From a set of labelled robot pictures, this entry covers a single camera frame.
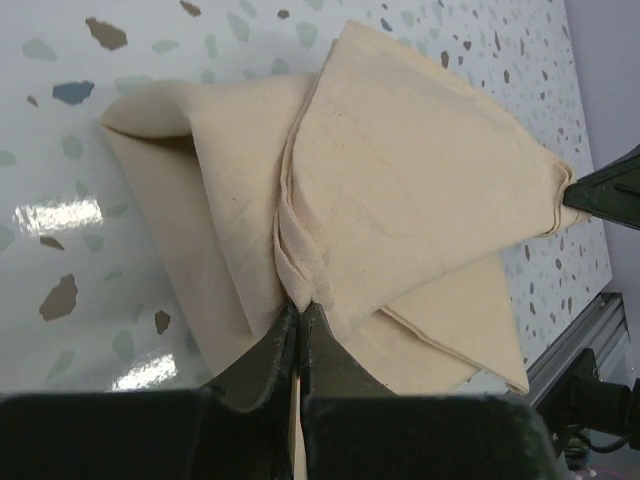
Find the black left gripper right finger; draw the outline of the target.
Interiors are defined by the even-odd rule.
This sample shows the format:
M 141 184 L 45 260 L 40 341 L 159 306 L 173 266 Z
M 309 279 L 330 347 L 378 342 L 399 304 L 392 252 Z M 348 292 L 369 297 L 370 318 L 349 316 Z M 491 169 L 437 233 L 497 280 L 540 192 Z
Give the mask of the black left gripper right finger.
M 507 397 L 398 395 L 300 317 L 300 418 L 310 479 L 559 479 L 541 417 Z

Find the beige cloth mat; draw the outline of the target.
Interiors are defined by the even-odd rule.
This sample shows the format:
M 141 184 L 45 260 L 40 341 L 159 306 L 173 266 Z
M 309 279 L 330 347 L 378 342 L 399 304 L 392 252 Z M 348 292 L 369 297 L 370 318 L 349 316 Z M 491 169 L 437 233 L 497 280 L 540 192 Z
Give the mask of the beige cloth mat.
M 528 391 L 499 254 L 582 215 L 571 168 L 466 81 L 349 22 L 318 73 L 155 81 L 101 124 L 213 374 L 292 301 L 394 392 Z

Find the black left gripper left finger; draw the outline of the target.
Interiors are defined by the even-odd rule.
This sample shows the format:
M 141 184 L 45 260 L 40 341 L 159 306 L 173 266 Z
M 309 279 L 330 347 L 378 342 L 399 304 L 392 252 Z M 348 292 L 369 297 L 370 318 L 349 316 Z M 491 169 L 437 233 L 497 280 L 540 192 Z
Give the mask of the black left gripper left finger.
M 2 396 L 2 478 L 292 478 L 298 318 L 198 388 Z

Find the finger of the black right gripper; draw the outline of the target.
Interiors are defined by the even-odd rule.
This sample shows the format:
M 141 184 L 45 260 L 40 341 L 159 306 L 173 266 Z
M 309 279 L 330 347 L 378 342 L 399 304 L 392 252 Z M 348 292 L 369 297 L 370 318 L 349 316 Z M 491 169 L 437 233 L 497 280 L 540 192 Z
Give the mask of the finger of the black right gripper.
M 638 225 L 639 146 L 567 187 L 563 204 L 620 225 Z

